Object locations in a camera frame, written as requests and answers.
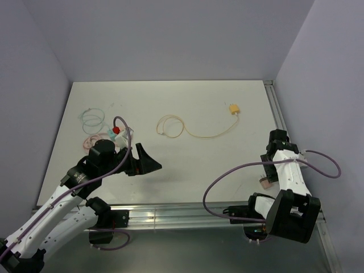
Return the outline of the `teal plug adapter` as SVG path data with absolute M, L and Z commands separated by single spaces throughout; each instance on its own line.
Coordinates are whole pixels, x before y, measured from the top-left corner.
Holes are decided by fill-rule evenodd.
M 107 135 L 108 135 L 108 137 L 109 137 L 112 141 L 115 141 L 115 137 L 117 136 L 117 135 L 113 132 L 113 130 L 112 130 L 112 129 L 109 129 L 109 130 L 107 131 Z

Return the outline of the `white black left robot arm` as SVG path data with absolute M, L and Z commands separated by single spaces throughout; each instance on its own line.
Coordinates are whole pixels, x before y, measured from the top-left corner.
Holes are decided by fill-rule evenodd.
M 131 147 L 120 151 L 106 139 L 96 141 L 62 178 L 48 201 L 17 231 L 1 239 L 1 266 L 7 272 L 40 272 L 45 260 L 60 246 L 85 229 L 112 237 L 116 216 L 109 204 L 90 194 L 99 188 L 104 177 L 124 172 L 138 176 L 162 168 L 143 146 L 136 144 L 138 158 Z

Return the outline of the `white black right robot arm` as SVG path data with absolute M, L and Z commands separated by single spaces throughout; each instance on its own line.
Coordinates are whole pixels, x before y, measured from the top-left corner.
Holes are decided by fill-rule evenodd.
M 287 132 L 270 132 L 266 154 L 260 156 L 267 179 L 279 183 L 279 193 L 270 197 L 254 193 L 246 215 L 251 221 L 265 220 L 269 235 L 307 243 L 312 235 L 321 202 L 308 190 L 300 169 L 299 150 L 289 142 Z

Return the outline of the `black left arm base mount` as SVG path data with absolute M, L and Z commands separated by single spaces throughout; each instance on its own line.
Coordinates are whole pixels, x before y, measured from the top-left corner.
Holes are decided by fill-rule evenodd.
M 118 250 L 127 246 L 131 237 L 123 228 L 128 226 L 129 213 L 128 210 L 110 210 L 98 216 L 98 220 L 90 228 L 88 236 L 91 246 L 105 251 Z M 116 234 L 123 234 L 126 237 L 126 242 L 119 247 L 106 248 L 102 246 L 111 243 Z

